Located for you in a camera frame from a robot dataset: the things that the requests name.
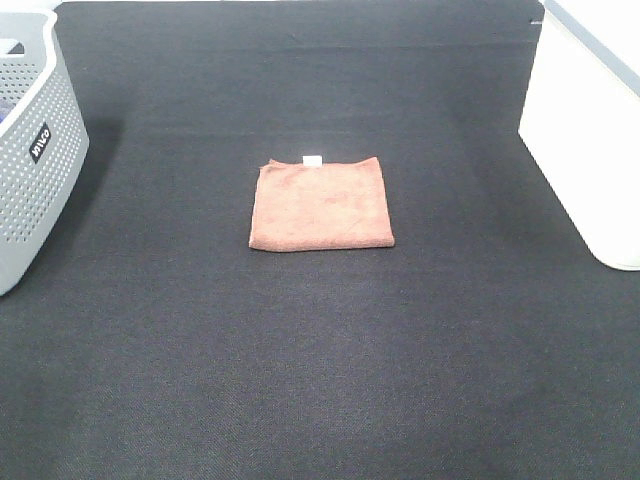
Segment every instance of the brand logo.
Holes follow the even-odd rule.
[[[31,158],[35,163],[38,163],[40,161],[50,141],[51,130],[49,130],[49,126],[45,123],[44,125],[42,125],[42,128],[38,132],[36,139],[31,144],[31,148],[29,148],[29,153],[31,154]]]

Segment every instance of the white plastic bin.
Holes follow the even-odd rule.
[[[76,182],[89,139],[46,10],[0,10],[0,37],[23,54],[0,55],[0,294],[22,277]]]
[[[640,4],[545,8],[520,135],[595,257],[640,270]]]

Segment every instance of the basket handle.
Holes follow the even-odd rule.
[[[53,25],[57,16],[46,10],[13,12],[0,10],[0,38],[16,40],[24,47],[22,58],[43,67],[47,59],[47,45],[51,45]],[[15,54],[0,53],[2,58]]]

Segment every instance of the laundry basket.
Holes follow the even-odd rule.
[[[76,182],[89,139],[46,10],[0,10],[0,295],[11,289],[53,228]]]

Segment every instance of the black carpet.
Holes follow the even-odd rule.
[[[92,144],[0,300],[0,478],[640,478],[640,276],[517,135],[536,0],[58,13]],[[303,154],[377,155],[397,246],[251,251]]]

